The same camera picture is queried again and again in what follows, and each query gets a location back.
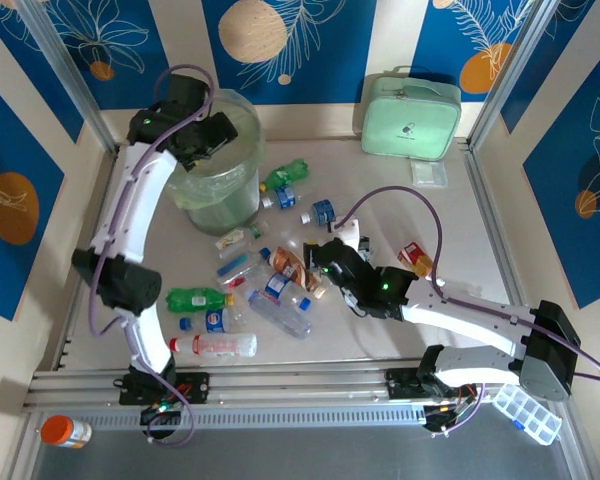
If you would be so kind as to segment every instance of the mint green bag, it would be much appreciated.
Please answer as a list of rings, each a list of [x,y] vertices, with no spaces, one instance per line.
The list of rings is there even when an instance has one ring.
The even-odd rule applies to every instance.
[[[362,129],[362,149],[376,155],[440,160],[460,121],[460,89],[418,78],[378,78]]]

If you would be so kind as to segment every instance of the wall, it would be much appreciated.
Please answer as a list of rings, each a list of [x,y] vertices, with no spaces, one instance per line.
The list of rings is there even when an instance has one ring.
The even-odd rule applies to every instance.
[[[103,151],[87,127],[74,142],[1,40],[0,96],[29,129],[45,155],[57,165],[62,179],[59,194],[52,201],[46,228],[40,231],[39,246],[34,252],[37,254],[23,294],[16,299],[15,314],[9,315],[10,318],[0,315],[1,472],[9,446],[14,441],[18,414],[31,375],[43,357],[52,326],[64,317],[65,299],[71,283],[67,276],[70,255],[82,228]],[[5,135],[15,137],[14,132],[0,131],[0,138]],[[23,141],[23,136],[11,141],[17,145]],[[23,159],[0,158],[1,161],[21,161],[25,165],[37,159],[32,155]],[[42,172],[43,177],[56,169],[55,166],[41,165],[35,168],[50,169]],[[38,191],[41,211],[42,193]],[[0,280],[4,275],[0,269]]]
[[[573,215],[569,218],[578,220],[578,217],[574,217],[576,212],[573,211],[578,193],[578,178],[576,176],[565,180],[571,182],[571,185],[563,186],[562,182],[565,172],[586,160],[580,156],[579,151],[585,146],[591,148],[593,134],[588,128],[575,132],[567,129],[561,136],[556,137],[559,140],[554,150],[546,147],[538,150],[543,152],[547,162],[552,162],[551,165],[554,166],[558,165],[557,168],[554,167],[553,175],[549,176],[550,182],[547,188],[555,194],[556,205],[547,206],[545,202],[543,211],[530,188],[531,184],[523,169],[523,163],[530,155],[535,160],[534,150],[538,145],[542,146],[545,134],[572,97],[575,100],[579,98],[576,92],[599,61],[600,0],[595,0],[589,13],[582,20],[582,24],[551,69],[546,81],[520,117],[513,132],[509,134],[504,122],[497,121],[479,151],[527,301],[530,305],[536,305],[541,299],[547,299],[560,304],[578,331],[584,349],[598,360],[600,360],[600,298],[588,304],[586,301],[577,302],[563,268],[566,257],[564,252],[561,252],[563,259],[561,261],[554,243],[561,238],[552,239],[547,227],[551,222],[545,222],[543,217],[543,212],[547,214],[547,208],[562,205],[560,202],[564,188],[568,189],[570,195],[567,207]],[[581,109],[580,115],[574,121],[584,119],[588,127],[591,107],[592,105],[587,110]],[[572,145],[573,148],[563,153],[559,148],[562,143]],[[580,221],[582,222],[579,224],[580,228],[570,229],[567,235],[562,235],[563,240],[578,239],[584,231],[588,231],[590,223],[582,219]],[[600,232],[597,239],[600,243]],[[588,263],[587,259],[589,254],[593,258],[594,253],[580,249],[571,254],[571,257],[580,259],[580,272],[585,275],[590,274],[592,283],[597,282],[595,276],[597,267]],[[594,373],[586,361],[578,362],[578,370]],[[575,379],[573,392],[600,462],[600,383]]]
[[[207,68],[222,88],[255,104],[270,139],[359,134],[373,80],[407,74],[461,87],[457,135],[467,136],[532,3],[50,0],[43,5],[121,140],[135,111],[152,103],[158,73],[181,63]],[[11,31],[20,38],[14,52],[29,42],[17,20],[9,14],[1,21],[5,41],[13,43]]]

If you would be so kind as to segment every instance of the white table surface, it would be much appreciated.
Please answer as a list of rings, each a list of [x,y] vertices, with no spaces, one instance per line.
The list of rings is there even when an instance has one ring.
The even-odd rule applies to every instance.
[[[286,246],[301,255],[302,241],[327,238],[326,229],[301,226],[298,216],[314,201],[329,198],[338,214],[344,214],[365,193],[386,185],[411,186],[407,160],[367,155],[355,140],[274,142],[267,148],[268,160],[261,178],[278,165],[304,158],[310,166],[315,194],[290,210],[262,211],[259,217],[270,224],[292,225],[293,235],[281,238],[278,231],[262,237],[254,245],[274,249]],[[505,288],[465,170],[463,155],[454,143],[445,156],[449,177],[446,188],[423,188],[442,220],[444,244],[439,274],[454,283],[478,289],[482,297],[506,302]],[[371,238],[372,264],[400,266],[396,252],[411,241],[433,255],[436,231],[428,210],[404,192],[385,192],[367,201],[357,212],[361,234]],[[214,256],[215,238],[197,231],[187,215],[163,195],[147,236],[144,265],[159,271],[163,285],[158,313],[165,339],[182,334],[181,316],[169,313],[164,298],[172,287],[215,287],[215,270],[222,264]],[[237,306],[245,307],[238,299]],[[427,345],[442,343],[470,346],[475,342],[450,332],[400,323],[395,320],[358,318],[345,306],[337,289],[331,288],[309,311],[313,329],[305,340],[296,340],[256,314],[244,309],[246,331],[258,337],[253,358],[202,359],[177,354],[180,366],[275,364],[323,362],[354,359],[419,357]],[[114,313],[100,306],[98,319],[104,326]],[[120,329],[104,338],[91,336],[87,324],[87,290],[81,288],[74,310],[73,325],[61,363],[67,369],[125,369],[129,351]]]

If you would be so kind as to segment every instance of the orange cap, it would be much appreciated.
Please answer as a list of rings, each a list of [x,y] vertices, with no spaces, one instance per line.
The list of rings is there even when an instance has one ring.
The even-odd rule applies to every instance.
[[[40,430],[40,438],[49,445],[66,442],[73,431],[73,421],[65,415],[54,415],[47,419]]]

